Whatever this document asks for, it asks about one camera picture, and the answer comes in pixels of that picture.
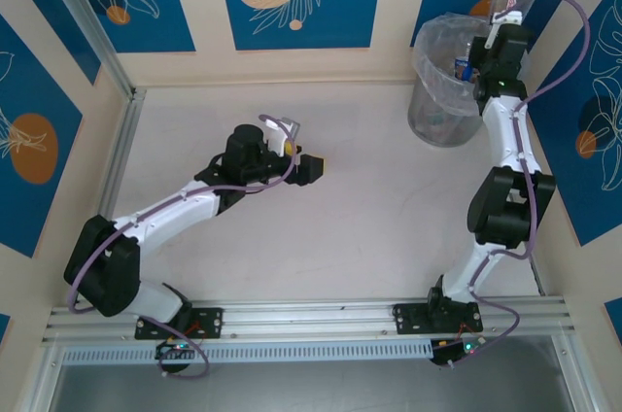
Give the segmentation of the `small controller board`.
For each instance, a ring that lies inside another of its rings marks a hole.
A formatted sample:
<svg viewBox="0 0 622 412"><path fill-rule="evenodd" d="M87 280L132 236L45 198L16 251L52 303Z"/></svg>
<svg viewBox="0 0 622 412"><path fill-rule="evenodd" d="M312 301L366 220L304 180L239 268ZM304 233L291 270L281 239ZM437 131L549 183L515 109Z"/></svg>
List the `small controller board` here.
<svg viewBox="0 0 622 412"><path fill-rule="evenodd" d="M155 347L155 359L157 361L183 359L187 349L186 342L164 340Z"/></svg>
<svg viewBox="0 0 622 412"><path fill-rule="evenodd" d="M482 347L479 341L434 340L431 362L440 367L453 367Z"/></svg>

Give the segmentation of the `metal mesh waste bin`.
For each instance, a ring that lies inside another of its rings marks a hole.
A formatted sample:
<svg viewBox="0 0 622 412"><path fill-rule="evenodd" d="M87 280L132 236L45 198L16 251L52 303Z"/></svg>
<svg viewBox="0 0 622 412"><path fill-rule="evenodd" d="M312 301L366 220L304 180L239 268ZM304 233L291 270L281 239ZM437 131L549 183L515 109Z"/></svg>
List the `metal mesh waste bin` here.
<svg viewBox="0 0 622 412"><path fill-rule="evenodd" d="M485 114L492 110L495 104L514 109L518 99L508 96L491 98L481 115L472 117L451 115L432 100L417 75L408 108L408 122L413 132L427 143L442 148L458 147L474 136L483 124Z"/></svg>

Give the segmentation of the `aluminium side rail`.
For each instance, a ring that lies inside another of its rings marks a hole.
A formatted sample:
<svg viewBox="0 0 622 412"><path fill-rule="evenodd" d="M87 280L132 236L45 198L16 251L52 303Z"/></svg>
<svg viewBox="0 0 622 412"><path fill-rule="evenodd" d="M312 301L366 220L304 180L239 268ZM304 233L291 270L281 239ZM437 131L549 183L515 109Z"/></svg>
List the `aluminium side rail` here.
<svg viewBox="0 0 622 412"><path fill-rule="evenodd" d="M132 98L124 107L121 123L105 171L99 200L97 206L87 218L88 220L98 215L107 219L113 217L146 94L147 90L145 88L136 88Z"/></svg>

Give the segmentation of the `long aluminium base rail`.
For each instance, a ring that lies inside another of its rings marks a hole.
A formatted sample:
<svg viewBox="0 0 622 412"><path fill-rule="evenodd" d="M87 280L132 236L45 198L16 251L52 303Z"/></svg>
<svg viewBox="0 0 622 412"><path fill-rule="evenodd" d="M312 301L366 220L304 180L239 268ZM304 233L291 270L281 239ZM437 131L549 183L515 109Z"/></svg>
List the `long aluminium base rail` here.
<svg viewBox="0 0 622 412"><path fill-rule="evenodd" d="M520 315L514 335L558 335L574 332L574 323L560 296L495 297L493 301ZM215 306L223 313L202 322L196 334L212 328L223 342L340 341L394 339L400 328L413 328L403 310L390 300L293 303L199 302L202 312ZM140 324L132 315L105 318L75 315L54 308L42 342L59 345L121 343L134 338Z"/></svg>

